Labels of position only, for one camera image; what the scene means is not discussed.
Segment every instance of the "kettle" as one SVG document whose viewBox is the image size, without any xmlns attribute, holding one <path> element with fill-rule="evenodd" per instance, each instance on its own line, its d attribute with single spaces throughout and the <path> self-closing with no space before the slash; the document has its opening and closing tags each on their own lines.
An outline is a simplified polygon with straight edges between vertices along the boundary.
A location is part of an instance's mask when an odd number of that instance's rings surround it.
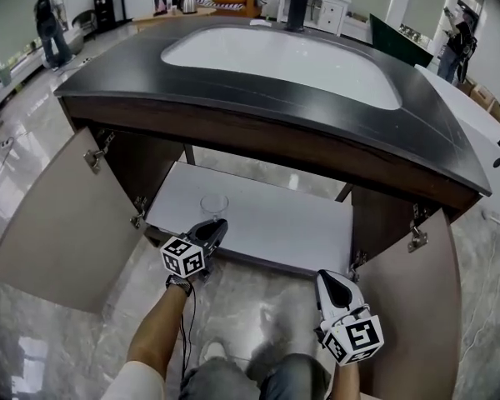
<svg viewBox="0 0 500 400">
<path fill-rule="evenodd" d="M 198 11 L 197 0 L 180 0 L 180 10 L 184 15 L 196 13 Z"/>
</svg>

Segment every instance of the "black display stand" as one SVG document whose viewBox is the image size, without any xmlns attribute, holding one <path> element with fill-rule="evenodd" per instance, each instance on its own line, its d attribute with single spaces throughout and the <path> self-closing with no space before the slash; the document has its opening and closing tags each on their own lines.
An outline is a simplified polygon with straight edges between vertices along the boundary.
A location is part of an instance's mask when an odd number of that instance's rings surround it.
<svg viewBox="0 0 500 400">
<path fill-rule="evenodd" d="M 97 33 L 104 33 L 128 22 L 124 0 L 93 0 Z"/>
</svg>

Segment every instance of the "black countertop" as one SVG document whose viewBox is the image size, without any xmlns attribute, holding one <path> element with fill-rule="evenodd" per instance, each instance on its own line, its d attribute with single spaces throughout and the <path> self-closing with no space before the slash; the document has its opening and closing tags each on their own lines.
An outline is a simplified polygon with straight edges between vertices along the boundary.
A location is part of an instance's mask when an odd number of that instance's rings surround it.
<svg viewBox="0 0 500 400">
<path fill-rule="evenodd" d="M 335 43 L 376 63 L 402 100 L 398 110 L 372 107 L 294 82 L 180 67 L 161 60 L 165 48 L 188 34 L 225 26 L 270 28 L 249 27 L 249 19 L 232 17 L 167 21 L 97 57 L 61 85 L 55 95 L 148 98 L 223 108 L 291 123 L 395 154 L 491 195 L 470 142 L 428 80 L 415 68 L 375 49 L 325 32 L 307 29 L 303 33 L 305 37 Z M 273 23 L 272 28 L 283 30 L 283 25 Z"/>
</svg>

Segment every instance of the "white dresser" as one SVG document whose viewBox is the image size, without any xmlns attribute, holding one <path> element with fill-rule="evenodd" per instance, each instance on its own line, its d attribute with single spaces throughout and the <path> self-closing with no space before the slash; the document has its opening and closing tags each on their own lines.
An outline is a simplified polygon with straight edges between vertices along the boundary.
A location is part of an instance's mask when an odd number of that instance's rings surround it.
<svg viewBox="0 0 500 400">
<path fill-rule="evenodd" d="M 290 0 L 280 0 L 277 21 L 285 23 L 289 13 Z M 341 35 L 344 18 L 351 0 L 309 0 L 304 26 L 328 33 Z"/>
</svg>

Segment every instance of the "white sleeve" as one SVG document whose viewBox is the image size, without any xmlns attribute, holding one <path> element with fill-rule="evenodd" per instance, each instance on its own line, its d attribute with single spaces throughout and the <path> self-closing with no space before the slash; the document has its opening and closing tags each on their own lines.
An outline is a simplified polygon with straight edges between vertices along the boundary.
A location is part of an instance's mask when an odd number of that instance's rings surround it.
<svg viewBox="0 0 500 400">
<path fill-rule="evenodd" d="M 127 362 L 102 400 L 164 400 L 165 382 L 159 373 L 141 362 Z"/>
<path fill-rule="evenodd" d="M 55 4 L 56 6 L 62 6 L 63 0 L 53 0 L 53 4 Z"/>
</svg>

